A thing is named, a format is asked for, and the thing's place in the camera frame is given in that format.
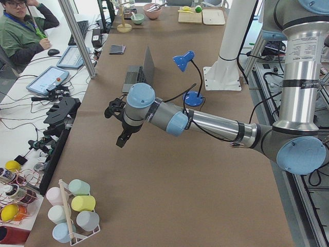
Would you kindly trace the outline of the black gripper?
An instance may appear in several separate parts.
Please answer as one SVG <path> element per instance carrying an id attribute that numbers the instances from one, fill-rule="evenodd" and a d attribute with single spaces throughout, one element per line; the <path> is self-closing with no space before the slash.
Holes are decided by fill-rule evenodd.
<path id="1" fill-rule="evenodd" d="M 125 143 L 132 136 L 132 134 L 137 133 L 138 131 L 140 131 L 140 129 L 143 125 L 143 122 L 138 122 L 138 125 L 133 126 L 133 125 L 128 124 L 127 122 L 125 122 L 123 120 L 121 125 L 122 125 L 122 128 L 123 128 L 123 131 L 119 135 L 119 137 L 117 138 L 116 145 L 120 148 L 123 148 Z"/>

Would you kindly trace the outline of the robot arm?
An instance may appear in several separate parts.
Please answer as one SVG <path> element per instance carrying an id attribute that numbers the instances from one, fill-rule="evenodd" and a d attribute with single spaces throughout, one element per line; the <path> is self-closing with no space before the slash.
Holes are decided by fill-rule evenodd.
<path id="1" fill-rule="evenodd" d="M 123 147 L 145 121 L 179 136 L 184 130 L 203 131 L 219 140 L 254 149 L 285 171 L 308 174 L 320 168 L 328 156 L 313 122 L 320 85 L 321 53 L 328 34 L 328 1 L 266 1 L 265 33 L 281 32 L 287 38 L 279 119 L 272 126 L 188 110 L 155 96 L 150 85 L 131 87 L 119 105 L 123 131 L 117 146 Z"/>

